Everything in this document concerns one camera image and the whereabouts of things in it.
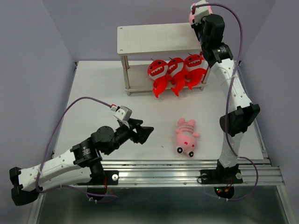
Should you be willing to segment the pink striped plush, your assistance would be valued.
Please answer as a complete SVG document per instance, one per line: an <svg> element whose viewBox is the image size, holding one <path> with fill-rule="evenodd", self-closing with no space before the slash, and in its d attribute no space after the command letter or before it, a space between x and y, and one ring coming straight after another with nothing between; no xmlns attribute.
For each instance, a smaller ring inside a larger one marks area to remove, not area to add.
<svg viewBox="0 0 299 224"><path fill-rule="evenodd" d="M191 119L186 121L180 118L177 122L176 133L176 151L179 154L185 153L189 158L194 156L197 145L197 138L200 134L195 132L196 121Z"/></svg>
<svg viewBox="0 0 299 224"><path fill-rule="evenodd" d="M207 9L208 9L208 15L209 15L209 14L212 14L211 6L207 6ZM189 14L189 23L190 23L191 25L195 23L195 18L194 18L194 17L195 17L195 14L192 14L192 9L191 9L191 12L190 12L190 14Z"/></svg>

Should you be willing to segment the red shark plush white belly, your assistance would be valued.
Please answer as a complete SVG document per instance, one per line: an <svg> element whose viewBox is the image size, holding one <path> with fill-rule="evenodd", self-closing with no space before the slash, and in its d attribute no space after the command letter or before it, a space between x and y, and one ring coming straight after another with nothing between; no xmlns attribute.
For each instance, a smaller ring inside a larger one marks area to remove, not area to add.
<svg viewBox="0 0 299 224"><path fill-rule="evenodd" d="M190 90L192 90L194 86L200 84L203 76L206 74L207 69L205 68L205 62L206 61L201 54L189 55L184 60L184 66L188 72L186 85Z"/></svg>

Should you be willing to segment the red shark plush toy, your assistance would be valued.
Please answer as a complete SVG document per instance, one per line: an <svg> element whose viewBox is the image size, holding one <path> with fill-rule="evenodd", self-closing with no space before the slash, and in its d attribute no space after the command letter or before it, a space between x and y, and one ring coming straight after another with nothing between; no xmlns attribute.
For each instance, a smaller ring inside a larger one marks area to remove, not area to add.
<svg viewBox="0 0 299 224"><path fill-rule="evenodd" d="M177 97L179 97L179 93L185 87L185 80L188 75L188 71L185 69L184 60L180 57L170 59L168 62L168 74L171 77L171 90Z"/></svg>

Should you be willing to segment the red plush purple horn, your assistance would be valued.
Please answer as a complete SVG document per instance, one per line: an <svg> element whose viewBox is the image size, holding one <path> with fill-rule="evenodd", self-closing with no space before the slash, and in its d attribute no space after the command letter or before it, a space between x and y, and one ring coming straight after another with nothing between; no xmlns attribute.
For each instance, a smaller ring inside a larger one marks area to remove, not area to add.
<svg viewBox="0 0 299 224"><path fill-rule="evenodd" d="M147 69L147 74L153 80L153 93L156 98L162 94L168 86L168 63L164 60L154 60Z"/></svg>

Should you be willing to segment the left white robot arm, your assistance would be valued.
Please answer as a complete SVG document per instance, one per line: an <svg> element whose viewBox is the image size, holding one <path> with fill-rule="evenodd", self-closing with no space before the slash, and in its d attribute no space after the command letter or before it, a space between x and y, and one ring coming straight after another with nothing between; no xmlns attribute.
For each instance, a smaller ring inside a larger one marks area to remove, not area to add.
<svg viewBox="0 0 299 224"><path fill-rule="evenodd" d="M129 119L114 130L101 126L89 138L63 154L31 168L14 167L9 170L13 185L11 197L16 206L35 201L41 193L71 185L117 185L119 172L104 170L102 155L110 155L130 140L144 144L154 131L142 126L143 121Z"/></svg>

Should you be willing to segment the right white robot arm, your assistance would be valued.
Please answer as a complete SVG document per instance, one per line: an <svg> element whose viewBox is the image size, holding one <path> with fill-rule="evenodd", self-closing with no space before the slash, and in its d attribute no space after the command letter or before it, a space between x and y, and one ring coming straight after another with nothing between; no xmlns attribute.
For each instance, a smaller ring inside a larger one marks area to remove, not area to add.
<svg viewBox="0 0 299 224"><path fill-rule="evenodd" d="M216 169L201 170L198 181L202 184L242 183L238 164L241 140L260 112L260 106L252 103L236 74L237 66L231 49L222 40L225 28L223 18L209 12L190 13L189 22L208 67L227 98L225 115L220 117L223 144Z"/></svg>

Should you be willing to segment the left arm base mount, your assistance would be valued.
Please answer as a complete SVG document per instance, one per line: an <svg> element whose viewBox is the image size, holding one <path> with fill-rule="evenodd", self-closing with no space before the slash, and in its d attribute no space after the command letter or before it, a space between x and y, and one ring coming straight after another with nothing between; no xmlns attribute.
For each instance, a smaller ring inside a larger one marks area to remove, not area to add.
<svg viewBox="0 0 299 224"><path fill-rule="evenodd" d="M91 171L90 180L85 183L87 187L87 197L89 201L95 203L109 203L117 199L116 195L108 193L108 184L115 182L113 175L118 174L116 171L104 171L100 161L89 166Z"/></svg>

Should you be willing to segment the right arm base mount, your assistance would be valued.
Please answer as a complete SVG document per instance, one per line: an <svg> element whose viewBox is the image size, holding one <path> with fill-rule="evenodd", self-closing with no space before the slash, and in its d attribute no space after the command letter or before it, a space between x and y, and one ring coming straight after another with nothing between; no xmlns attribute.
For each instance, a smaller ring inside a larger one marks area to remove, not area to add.
<svg viewBox="0 0 299 224"><path fill-rule="evenodd" d="M197 182L204 185L215 185L215 194L224 199L231 199L234 196L234 184L243 183L242 174L239 169L239 164L224 168L217 161L215 169L202 169L199 171Z"/></svg>

